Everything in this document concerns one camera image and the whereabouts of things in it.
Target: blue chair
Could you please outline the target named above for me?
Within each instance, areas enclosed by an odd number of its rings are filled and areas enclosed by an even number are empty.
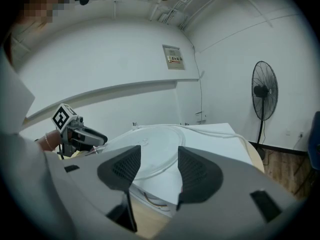
[[[320,111],[316,112],[313,118],[312,128],[308,140],[307,153],[312,168],[305,180],[303,181],[303,183],[294,193],[295,195],[300,191],[300,189],[303,187],[303,185],[307,182],[308,179],[312,178],[315,173],[318,173],[320,171]],[[304,157],[304,159],[302,160],[302,162],[300,163],[293,175],[297,174],[303,162],[305,161],[305,158],[306,156]]]

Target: fan stand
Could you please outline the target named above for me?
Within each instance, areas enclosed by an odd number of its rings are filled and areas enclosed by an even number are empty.
[[[255,146],[255,149],[256,151],[258,152],[261,160],[265,159],[266,157],[266,152],[261,148],[259,147],[260,146],[260,138],[261,138],[261,133],[262,133],[262,128],[264,126],[264,120],[263,118],[265,117],[265,98],[262,98],[262,113],[261,113],[261,124],[260,124],[260,131],[259,131],[259,136],[258,136],[258,141],[256,142],[256,146]]]

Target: standing fan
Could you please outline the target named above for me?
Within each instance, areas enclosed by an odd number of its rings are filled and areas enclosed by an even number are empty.
[[[276,110],[278,102],[278,82],[271,66],[259,61],[253,70],[251,81],[251,95],[254,111],[261,120],[260,131],[255,149],[261,159],[265,158],[265,151],[260,147],[260,137],[265,120],[268,120]]]

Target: fan grille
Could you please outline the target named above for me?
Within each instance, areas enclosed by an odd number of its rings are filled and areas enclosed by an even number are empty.
[[[256,86],[266,87],[267,94],[264,98],[264,115],[262,118],[262,104],[263,99],[257,96],[254,92]],[[251,95],[254,111],[260,120],[269,119],[274,113],[278,103],[278,82],[275,72],[271,66],[264,62],[259,61],[253,70],[251,81]]]

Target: electrical panel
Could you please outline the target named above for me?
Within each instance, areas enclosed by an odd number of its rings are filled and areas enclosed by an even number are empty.
[[[164,56],[169,70],[184,70],[184,61],[180,49],[177,47],[163,45]]]

